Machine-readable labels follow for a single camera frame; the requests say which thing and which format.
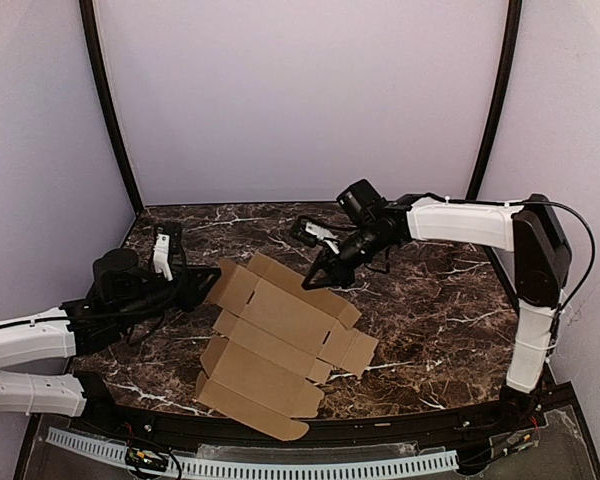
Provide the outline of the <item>brown cardboard box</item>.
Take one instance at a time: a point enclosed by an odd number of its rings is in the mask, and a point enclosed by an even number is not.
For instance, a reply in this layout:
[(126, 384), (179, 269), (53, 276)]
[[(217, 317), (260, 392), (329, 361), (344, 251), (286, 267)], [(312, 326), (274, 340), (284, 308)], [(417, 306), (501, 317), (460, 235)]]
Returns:
[(261, 253), (223, 259), (208, 302), (221, 310), (196, 383), (199, 403), (280, 441), (309, 430), (335, 369), (362, 376), (377, 339), (356, 328), (360, 311)]

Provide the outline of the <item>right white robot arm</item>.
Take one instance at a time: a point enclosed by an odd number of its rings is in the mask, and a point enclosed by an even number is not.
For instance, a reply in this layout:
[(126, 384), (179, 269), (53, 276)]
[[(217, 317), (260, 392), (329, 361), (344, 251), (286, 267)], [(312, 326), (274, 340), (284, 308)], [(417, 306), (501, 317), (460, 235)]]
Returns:
[(544, 365), (571, 301), (565, 289), (573, 253), (556, 215), (561, 204), (541, 194), (479, 201), (424, 193), (389, 201), (366, 179), (341, 192), (337, 203), (351, 222), (342, 229), (347, 238), (337, 237), (339, 227), (306, 215), (291, 228), (294, 239), (322, 248), (302, 282), (306, 290), (347, 288), (359, 267), (414, 241), (477, 244), (513, 255), (518, 326), (499, 394), (498, 423), (520, 428), (536, 408)]

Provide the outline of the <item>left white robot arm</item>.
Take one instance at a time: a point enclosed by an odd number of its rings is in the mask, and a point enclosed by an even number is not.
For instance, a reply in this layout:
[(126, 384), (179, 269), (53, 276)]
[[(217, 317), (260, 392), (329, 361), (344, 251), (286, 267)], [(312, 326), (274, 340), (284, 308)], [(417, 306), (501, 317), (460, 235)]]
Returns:
[(0, 413), (51, 413), (78, 418), (114, 400), (93, 372), (63, 375), (15, 373), (12, 366), (43, 359), (70, 359), (107, 349), (148, 319), (169, 310), (201, 305), (221, 271), (217, 267), (170, 265), (161, 254), (144, 269), (137, 253), (118, 248), (93, 264), (94, 282), (83, 299), (44, 312), (0, 321)]

